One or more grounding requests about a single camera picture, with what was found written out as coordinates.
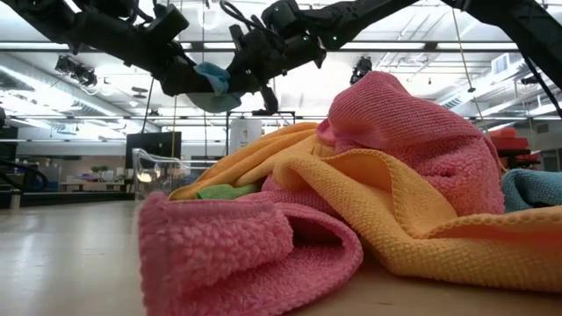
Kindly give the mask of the green microfiber towel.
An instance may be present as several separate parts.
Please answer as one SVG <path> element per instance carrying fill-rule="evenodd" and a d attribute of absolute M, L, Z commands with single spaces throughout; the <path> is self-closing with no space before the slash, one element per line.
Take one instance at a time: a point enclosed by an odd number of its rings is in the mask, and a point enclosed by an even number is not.
<path fill-rule="evenodd" d="M 241 187 L 234 187 L 230 184 L 216 184 L 205 187 L 197 192 L 197 199 L 237 199 L 248 194 L 259 192 L 261 185 L 251 183 Z"/>

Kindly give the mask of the clear plastic bin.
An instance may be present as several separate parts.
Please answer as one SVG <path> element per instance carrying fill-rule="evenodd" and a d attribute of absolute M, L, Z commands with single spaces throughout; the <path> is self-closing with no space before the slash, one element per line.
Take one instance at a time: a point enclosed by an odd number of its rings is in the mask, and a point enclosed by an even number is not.
<path fill-rule="evenodd" d="M 220 156 L 192 156 L 190 160 L 180 160 L 134 148 L 132 163 L 135 202 L 143 202 L 153 191 L 169 194 L 194 183 L 220 159 Z"/>

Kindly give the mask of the red storage bins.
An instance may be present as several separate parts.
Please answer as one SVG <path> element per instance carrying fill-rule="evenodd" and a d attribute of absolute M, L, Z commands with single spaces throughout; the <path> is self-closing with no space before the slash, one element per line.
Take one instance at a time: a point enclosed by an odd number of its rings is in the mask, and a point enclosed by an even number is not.
<path fill-rule="evenodd" d="M 531 153 L 528 139 L 513 127 L 491 131 L 489 137 L 505 169 L 536 169 L 540 164 L 539 154 Z"/>

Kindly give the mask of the white air vent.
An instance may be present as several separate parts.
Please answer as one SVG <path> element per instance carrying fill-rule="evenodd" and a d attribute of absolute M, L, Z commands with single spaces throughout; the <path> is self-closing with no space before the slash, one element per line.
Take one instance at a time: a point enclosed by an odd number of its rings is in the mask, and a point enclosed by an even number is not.
<path fill-rule="evenodd" d="M 491 61 L 491 69 L 494 75 L 498 75 L 506 71 L 510 66 L 509 53 L 502 54 Z"/>

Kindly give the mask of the blue microfiber towel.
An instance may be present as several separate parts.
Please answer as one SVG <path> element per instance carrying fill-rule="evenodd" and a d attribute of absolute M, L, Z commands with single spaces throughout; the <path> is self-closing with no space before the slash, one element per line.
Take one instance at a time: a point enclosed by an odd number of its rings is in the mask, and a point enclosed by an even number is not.
<path fill-rule="evenodd" d="M 192 92 L 187 97 L 199 109 L 210 113 L 231 111 L 241 106 L 241 92 L 228 92 L 230 74 L 223 68 L 210 62 L 203 62 L 193 67 L 211 85 L 211 92 Z"/>
<path fill-rule="evenodd" d="M 506 212 L 562 205 L 562 172 L 511 169 L 501 189 Z"/>

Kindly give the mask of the black computer monitor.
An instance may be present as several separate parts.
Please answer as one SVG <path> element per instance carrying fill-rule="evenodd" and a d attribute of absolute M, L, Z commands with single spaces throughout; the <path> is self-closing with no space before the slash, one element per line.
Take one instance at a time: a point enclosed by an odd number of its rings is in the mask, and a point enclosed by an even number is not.
<path fill-rule="evenodd" d="M 126 136 L 125 168 L 133 167 L 133 149 L 140 148 L 149 154 L 181 157 L 181 132 L 134 133 Z"/>

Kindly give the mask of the orange microfiber towel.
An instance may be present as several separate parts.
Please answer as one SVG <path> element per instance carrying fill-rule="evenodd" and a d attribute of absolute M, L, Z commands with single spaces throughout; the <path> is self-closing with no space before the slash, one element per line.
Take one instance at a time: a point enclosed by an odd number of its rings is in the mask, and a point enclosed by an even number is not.
<path fill-rule="evenodd" d="M 192 199 L 210 185 L 246 185 L 266 176 L 289 195 L 316 193 L 393 274 L 562 292 L 562 206 L 461 217 L 403 162 L 373 149 L 335 154 L 317 139 L 313 123 L 264 135 L 171 198 Z"/>

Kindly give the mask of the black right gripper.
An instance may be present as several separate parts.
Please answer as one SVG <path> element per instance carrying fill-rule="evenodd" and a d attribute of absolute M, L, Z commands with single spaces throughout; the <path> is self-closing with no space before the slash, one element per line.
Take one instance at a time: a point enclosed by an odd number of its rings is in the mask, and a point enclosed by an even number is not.
<path fill-rule="evenodd" d="M 283 39 L 257 28 L 243 33 L 237 24 L 230 25 L 229 32 L 235 53 L 227 67 L 228 92 L 260 91 L 263 112 L 268 115 L 278 112 L 277 97 L 267 85 L 269 80 L 311 61 L 320 68 L 327 54 L 319 41 L 307 33 Z"/>

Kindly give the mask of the black ceiling light rail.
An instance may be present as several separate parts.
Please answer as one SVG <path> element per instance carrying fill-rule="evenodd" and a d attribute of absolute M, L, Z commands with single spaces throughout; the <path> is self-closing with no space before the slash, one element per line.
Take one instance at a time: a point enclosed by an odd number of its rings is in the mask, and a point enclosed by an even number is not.
<path fill-rule="evenodd" d="M 233 52 L 236 46 L 230 41 L 183 41 L 180 43 L 185 52 Z M 445 52 L 455 53 L 460 50 L 469 53 L 517 52 L 518 46 L 512 42 L 469 41 L 352 41 L 340 48 L 329 51 L 345 52 Z M 2 41 L 0 52 L 67 52 L 63 44 L 39 41 Z"/>

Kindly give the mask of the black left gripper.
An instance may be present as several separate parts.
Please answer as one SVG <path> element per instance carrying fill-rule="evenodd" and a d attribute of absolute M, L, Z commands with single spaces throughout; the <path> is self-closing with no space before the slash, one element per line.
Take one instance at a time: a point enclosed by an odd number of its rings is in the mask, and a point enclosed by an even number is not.
<path fill-rule="evenodd" d="M 197 63 L 184 53 L 179 43 L 172 41 L 156 53 L 151 75 L 160 83 L 162 92 L 170 97 L 213 92 L 212 85 L 194 71 L 194 66 Z"/>

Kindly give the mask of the black ceiling spotlight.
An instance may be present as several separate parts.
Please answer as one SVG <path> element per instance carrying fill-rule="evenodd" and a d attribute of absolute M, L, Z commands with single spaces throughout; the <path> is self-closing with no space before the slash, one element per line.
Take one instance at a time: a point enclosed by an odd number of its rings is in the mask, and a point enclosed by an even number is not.
<path fill-rule="evenodd" d="M 353 68 L 349 84 L 353 85 L 361 80 L 367 73 L 372 71 L 372 62 L 370 56 L 362 56 Z"/>
<path fill-rule="evenodd" d="M 60 55 L 54 69 L 63 75 L 68 75 L 83 87 L 89 88 L 97 85 L 95 69 L 73 61 L 68 56 Z"/>

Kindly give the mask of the pink microfiber towel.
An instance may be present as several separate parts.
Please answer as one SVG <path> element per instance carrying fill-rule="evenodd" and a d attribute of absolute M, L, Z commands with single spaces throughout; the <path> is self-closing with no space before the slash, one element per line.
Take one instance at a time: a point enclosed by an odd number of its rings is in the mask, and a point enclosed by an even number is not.
<path fill-rule="evenodd" d="M 458 216 L 503 211 L 500 162 L 467 120 L 373 72 L 337 95 L 317 139 L 335 154 L 373 149 L 419 174 Z M 312 190 L 289 195 L 271 176 L 237 199 L 174 200 L 140 211 L 147 316 L 275 316 L 335 290 L 368 241 Z"/>

